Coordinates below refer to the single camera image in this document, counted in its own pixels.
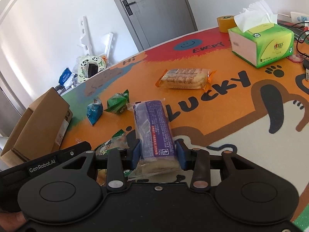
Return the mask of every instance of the orange snack package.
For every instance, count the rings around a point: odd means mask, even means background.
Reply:
[[[216,71],[208,69],[165,70],[156,82],[157,87],[166,89],[210,89],[212,76]]]

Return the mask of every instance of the colorful tabletop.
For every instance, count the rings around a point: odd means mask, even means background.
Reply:
[[[309,53],[309,46],[300,49]],[[217,70],[208,92],[167,90],[156,81],[165,69]],[[309,82],[301,64],[282,59],[260,69],[231,52],[228,34],[218,28],[196,32],[163,43],[101,72],[65,94],[73,119],[61,147],[88,141],[93,148],[109,140],[119,129],[128,143],[135,140],[134,116],[104,112],[92,126],[87,105],[100,97],[106,101],[126,89],[130,102],[165,99],[175,138],[189,148],[220,155],[237,151],[252,162],[287,179],[300,195],[293,221],[309,228]],[[171,181],[154,177],[150,181]],[[172,174],[172,181],[190,182],[192,173]]]

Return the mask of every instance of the white power outlet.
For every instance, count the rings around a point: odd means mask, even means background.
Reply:
[[[309,15],[299,12],[291,12],[291,18],[293,23],[305,22],[309,20]]]

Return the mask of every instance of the yellow tape roll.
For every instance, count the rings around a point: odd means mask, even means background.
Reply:
[[[237,27],[237,25],[234,21],[234,16],[218,17],[217,21],[218,21],[218,25],[219,25],[219,30],[222,33],[227,33],[228,29]]]

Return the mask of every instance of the human hand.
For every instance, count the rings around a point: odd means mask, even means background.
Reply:
[[[22,212],[0,213],[0,226],[7,232],[13,232],[26,222]]]

